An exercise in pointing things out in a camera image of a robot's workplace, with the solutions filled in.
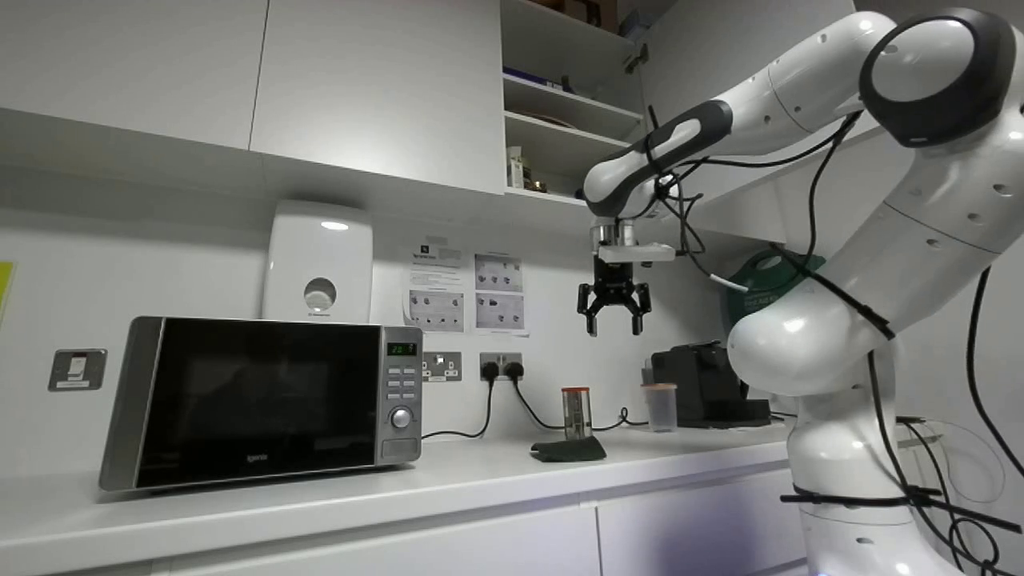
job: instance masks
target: lower cabinet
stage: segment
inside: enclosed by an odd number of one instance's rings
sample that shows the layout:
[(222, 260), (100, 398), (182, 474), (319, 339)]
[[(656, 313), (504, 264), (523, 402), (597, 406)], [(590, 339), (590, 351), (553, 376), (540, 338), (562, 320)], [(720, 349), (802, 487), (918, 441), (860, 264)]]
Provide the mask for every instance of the lower cabinet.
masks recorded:
[(808, 573), (790, 470), (717, 478), (597, 506), (606, 576)]
[(168, 562), (164, 576), (597, 576), (594, 506)]

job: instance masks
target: plug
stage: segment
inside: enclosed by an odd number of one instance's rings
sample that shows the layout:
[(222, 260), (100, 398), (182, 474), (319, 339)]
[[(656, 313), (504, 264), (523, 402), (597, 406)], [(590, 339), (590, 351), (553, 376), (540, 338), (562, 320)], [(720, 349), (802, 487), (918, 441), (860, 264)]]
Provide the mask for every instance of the plug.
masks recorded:
[(507, 363), (504, 372), (507, 372), (507, 378), (513, 381), (513, 387), (518, 387), (518, 381), (523, 381), (523, 376), (525, 376), (523, 363)]
[(499, 363), (484, 363), (479, 378), (494, 387), (494, 381), (504, 376)]

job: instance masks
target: kitchen counter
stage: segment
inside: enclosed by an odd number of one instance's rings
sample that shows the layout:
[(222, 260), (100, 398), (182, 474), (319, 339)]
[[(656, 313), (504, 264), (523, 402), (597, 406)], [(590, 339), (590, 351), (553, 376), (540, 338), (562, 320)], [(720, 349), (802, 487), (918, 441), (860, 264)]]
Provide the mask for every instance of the kitchen counter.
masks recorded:
[(96, 478), (0, 479), (4, 573), (142, 565), (285, 539), (446, 520), (499, 506), (584, 504), (636, 487), (783, 469), (786, 427), (618, 429), (609, 458), (540, 466), (529, 441), (432, 439), (410, 469), (316, 479), (100, 500)]

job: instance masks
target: cabinet door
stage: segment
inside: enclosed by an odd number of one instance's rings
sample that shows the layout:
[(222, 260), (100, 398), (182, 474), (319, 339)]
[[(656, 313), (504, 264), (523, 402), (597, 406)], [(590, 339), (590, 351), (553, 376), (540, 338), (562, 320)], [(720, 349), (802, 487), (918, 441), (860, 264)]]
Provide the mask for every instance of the cabinet door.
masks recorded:
[(808, 573), (786, 470), (609, 500), (597, 510), (606, 576)]
[(248, 148), (265, 0), (0, 0), (0, 109)]
[(175, 576), (597, 576), (594, 510), (574, 506), (452, 530), (363, 539), (350, 546), (291, 546), (168, 565)]
[(497, 0), (278, 0), (254, 152), (497, 190), (499, 90)]

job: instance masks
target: microwave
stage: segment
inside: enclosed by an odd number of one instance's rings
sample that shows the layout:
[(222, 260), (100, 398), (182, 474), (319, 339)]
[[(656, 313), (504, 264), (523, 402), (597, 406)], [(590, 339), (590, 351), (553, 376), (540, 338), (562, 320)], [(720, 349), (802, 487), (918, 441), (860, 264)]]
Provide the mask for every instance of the microwave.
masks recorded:
[(424, 441), (410, 328), (137, 317), (100, 487), (156, 493), (400, 469)]

